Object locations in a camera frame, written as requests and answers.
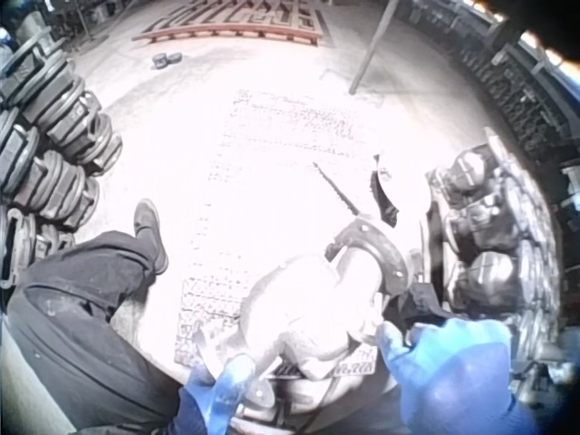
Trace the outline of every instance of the concrete floor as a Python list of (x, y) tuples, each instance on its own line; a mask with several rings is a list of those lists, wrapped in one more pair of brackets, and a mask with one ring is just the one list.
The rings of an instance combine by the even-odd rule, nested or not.
[[(420, 169), (483, 143), (483, 127), (495, 126), (449, 60), (398, 22), (380, 44), (357, 95), (348, 95), (381, 17), (382, 7), (375, 3), (321, 5), (331, 41), (318, 48), (236, 37), (131, 41), (180, 3), (185, 2), (135, 6), (104, 43), (74, 60), (124, 141), (118, 164), (100, 179), (97, 211), (77, 239), (110, 229), (131, 232), (138, 200), (153, 199), (170, 267), (150, 289), (144, 307), (129, 301), (114, 322), (147, 358), (184, 382), (189, 370), (173, 357), (182, 282), (190, 276), (191, 224), (212, 150), (239, 90), (356, 108), (376, 125), (365, 137), (374, 149), (390, 144), (410, 167)], [(182, 63), (152, 70), (152, 55), (176, 51), (183, 53)]]

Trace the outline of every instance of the sleeve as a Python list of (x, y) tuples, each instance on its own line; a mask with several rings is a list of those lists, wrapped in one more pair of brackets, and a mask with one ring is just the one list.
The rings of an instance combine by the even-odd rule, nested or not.
[(179, 390), (179, 410), (163, 432), (165, 435), (208, 435), (198, 403), (186, 391)]

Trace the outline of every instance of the dark clothing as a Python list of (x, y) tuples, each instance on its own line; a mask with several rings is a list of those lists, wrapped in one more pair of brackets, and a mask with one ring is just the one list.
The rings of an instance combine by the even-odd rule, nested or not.
[(148, 431), (177, 413), (180, 385), (109, 325), (122, 301), (154, 280), (147, 248), (102, 234), (30, 266), (8, 305), (14, 340), (77, 430)]

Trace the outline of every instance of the pile of castings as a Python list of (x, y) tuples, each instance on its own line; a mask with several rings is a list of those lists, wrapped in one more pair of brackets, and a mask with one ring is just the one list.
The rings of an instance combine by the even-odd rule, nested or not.
[(121, 136), (39, 13), (0, 45), (0, 287), (33, 261), (73, 244), (99, 200), (95, 177), (121, 154)]

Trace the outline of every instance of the black shoe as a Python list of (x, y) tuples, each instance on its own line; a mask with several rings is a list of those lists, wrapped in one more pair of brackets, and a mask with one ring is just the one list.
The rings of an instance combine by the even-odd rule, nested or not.
[(155, 259), (155, 273), (161, 275), (169, 266), (169, 258), (161, 241), (160, 216), (150, 199), (142, 199), (135, 208), (135, 237), (141, 238), (151, 247), (151, 256)]

